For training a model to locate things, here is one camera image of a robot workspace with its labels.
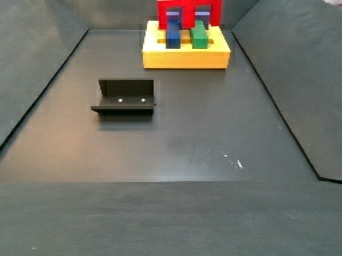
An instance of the yellow base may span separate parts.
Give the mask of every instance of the yellow base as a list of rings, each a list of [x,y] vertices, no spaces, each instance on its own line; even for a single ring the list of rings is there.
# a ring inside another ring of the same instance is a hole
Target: yellow base
[[[219,27],[206,30],[208,49],[192,49],[188,31],[181,30],[180,49],[165,49],[164,31],[157,30],[157,21],[148,21],[144,45],[144,68],[150,69],[225,69],[229,47]]]

